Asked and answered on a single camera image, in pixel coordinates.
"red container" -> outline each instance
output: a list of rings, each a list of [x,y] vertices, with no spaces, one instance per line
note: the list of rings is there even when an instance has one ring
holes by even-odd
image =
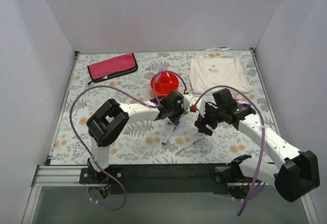
[[[151,91],[154,96],[153,92],[153,79],[154,76],[151,79],[150,85],[151,85]],[[157,82],[155,82],[155,93],[157,96],[166,96],[171,92],[172,90],[178,90],[179,81],[178,77],[174,75],[173,73],[167,73],[164,72],[161,74]]]

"floral tablecloth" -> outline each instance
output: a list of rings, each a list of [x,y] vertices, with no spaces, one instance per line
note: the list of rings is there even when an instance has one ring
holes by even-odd
[[[202,51],[202,52],[167,52],[167,53],[134,53],[138,63],[138,71],[104,81],[106,84],[120,88],[134,95],[141,101],[152,97],[150,79],[160,66],[179,73],[185,80],[189,89],[189,59],[202,55],[205,58],[240,58],[245,76],[253,91],[247,95],[261,109],[266,124],[275,130],[269,106],[258,76],[254,60],[249,51]],[[51,165],[85,165],[89,157],[69,124],[68,111],[74,99],[86,88],[90,77],[87,65],[103,61],[121,54],[80,55],[73,79],[69,87],[69,94],[65,104],[64,113],[60,121],[59,132],[52,154]],[[90,146],[90,137],[87,132],[88,118],[109,98],[119,103],[134,103],[134,100],[112,89],[98,88],[91,90],[78,101],[74,110],[74,124],[85,142]],[[205,96],[207,101],[213,101],[212,96]],[[230,162],[242,154],[258,156],[260,148],[247,136],[234,127],[221,123],[212,136],[197,132],[194,121],[197,114],[190,113],[181,119],[180,125],[171,136],[166,145],[161,142],[172,128],[166,120],[140,121],[128,124],[109,151],[111,164],[158,164],[158,163],[222,163]],[[200,139],[195,145],[182,151],[179,155],[174,153],[182,147]]]

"white wall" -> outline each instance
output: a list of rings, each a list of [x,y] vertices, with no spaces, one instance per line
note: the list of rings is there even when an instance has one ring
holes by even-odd
[[[46,0],[75,51],[256,47],[281,0]]]
[[[327,0],[282,0],[256,49],[282,135],[319,161],[311,192],[327,223]]]
[[[0,0],[0,223],[21,222],[74,52],[45,0]]]

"red object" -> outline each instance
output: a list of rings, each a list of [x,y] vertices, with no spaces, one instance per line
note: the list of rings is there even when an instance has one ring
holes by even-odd
[[[159,77],[158,81],[155,82],[155,93],[157,96],[166,96],[171,92],[172,90],[178,90],[179,87],[179,81],[178,77],[174,75],[173,73],[170,73],[169,76],[167,75],[167,72],[163,72],[161,76]],[[150,81],[151,85],[151,91],[154,95],[153,91],[153,80],[154,76],[152,77]]]
[[[134,54],[129,53],[91,64],[87,68],[92,81],[96,83],[135,72],[137,63]]]
[[[192,105],[192,106],[190,107],[190,111],[191,111],[191,112],[196,112],[196,106],[195,106],[195,105]]]

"red pouch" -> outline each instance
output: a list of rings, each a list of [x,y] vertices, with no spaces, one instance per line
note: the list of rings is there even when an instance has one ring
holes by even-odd
[[[113,57],[87,66],[92,81],[101,82],[137,71],[134,53]]]

